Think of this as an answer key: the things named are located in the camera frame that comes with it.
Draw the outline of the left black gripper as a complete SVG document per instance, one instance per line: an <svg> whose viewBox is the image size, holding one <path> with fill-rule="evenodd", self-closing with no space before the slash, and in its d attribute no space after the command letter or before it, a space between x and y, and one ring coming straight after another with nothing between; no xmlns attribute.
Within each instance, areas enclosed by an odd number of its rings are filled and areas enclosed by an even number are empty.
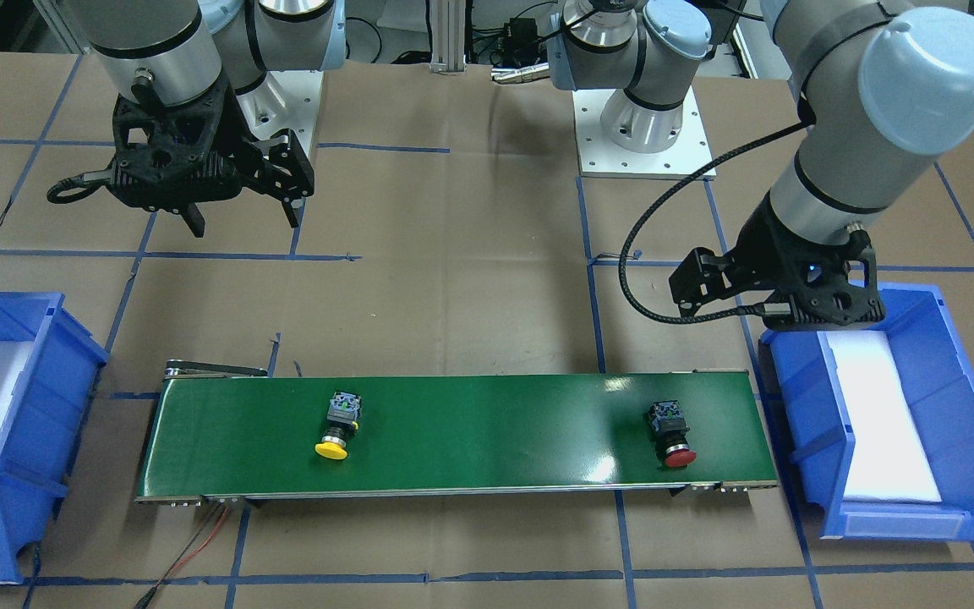
<svg viewBox="0 0 974 609"><path fill-rule="evenodd" d="M683 317L735 294L769 290L760 305L768 329L840 329L882 322L876 251L859 223L842 245L800 238L762 203L747 219L733 250L695 248L671 274L672 298Z"/></svg>

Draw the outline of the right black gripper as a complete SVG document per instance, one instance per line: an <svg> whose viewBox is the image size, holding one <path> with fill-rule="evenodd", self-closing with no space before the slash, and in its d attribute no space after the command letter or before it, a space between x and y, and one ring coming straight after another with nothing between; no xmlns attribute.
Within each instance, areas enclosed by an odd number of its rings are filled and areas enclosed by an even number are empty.
<svg viewBox="0 0 974 609"><path fill-rule="evenodd" d="M293 130L255 138L226 80L179 104L163 100L152 80L132 81L130 93L112 116L111 191L125 205L179 213L200 239L197 205L248 188L275 198L289 227L300 227L301 198L315 192L315 174Z"/></svg>

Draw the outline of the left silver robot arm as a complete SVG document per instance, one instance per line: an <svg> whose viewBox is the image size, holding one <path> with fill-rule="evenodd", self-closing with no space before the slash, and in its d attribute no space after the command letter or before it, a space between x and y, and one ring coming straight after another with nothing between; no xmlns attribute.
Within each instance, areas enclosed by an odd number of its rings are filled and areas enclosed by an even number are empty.
<svg viewBox="0 0 974 609"><path fill-rule="evenodd" d="M799 121L709 168L796 132L804 140L735 247L696 248L673 272L679 315L638 301L627 259L654 212L700 170L635 222L620 250L620 289L642 316L672 325L741 315L778 331L880 322L868 228L974 130L974 1L764 1L761 11L790 67ZM610 89L600 126L622 149L652 154L676 139L711 35L688 1L561 1L546 57L556 88Z"/></svg>

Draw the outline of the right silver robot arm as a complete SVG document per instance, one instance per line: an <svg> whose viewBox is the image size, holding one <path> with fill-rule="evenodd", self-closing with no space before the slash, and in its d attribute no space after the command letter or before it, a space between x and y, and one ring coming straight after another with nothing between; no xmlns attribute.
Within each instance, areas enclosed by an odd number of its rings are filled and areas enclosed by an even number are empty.
<svg viewBox="0 0 974 609"><path fill-rule="evenodd" d="M315 192L308 135L276 78L347 58L342 1L70 1L116 86L113 156L47 191L64 205L104 189L126 206L205 232L200 204L244 189L287 224Z"/></svg>

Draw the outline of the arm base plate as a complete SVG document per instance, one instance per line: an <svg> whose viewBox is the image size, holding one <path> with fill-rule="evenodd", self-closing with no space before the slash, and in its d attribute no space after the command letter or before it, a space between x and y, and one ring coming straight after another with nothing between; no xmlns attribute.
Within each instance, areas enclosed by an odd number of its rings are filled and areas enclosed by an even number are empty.
<svg viewBox="0 0 974 609"><path fill-rule="evenodd" d="M324 72L314 70L270 72L262 84L239 94L238 104L255 138L268 140L290 129L312 159L324 79Z"/></svg>
<svg viewBox="0 0 974 609"><path fill-rule="evenodd" d="M572 93L580 176L681 180L712 159L693 89L679 107L638 107L621 90Z"/></svg>

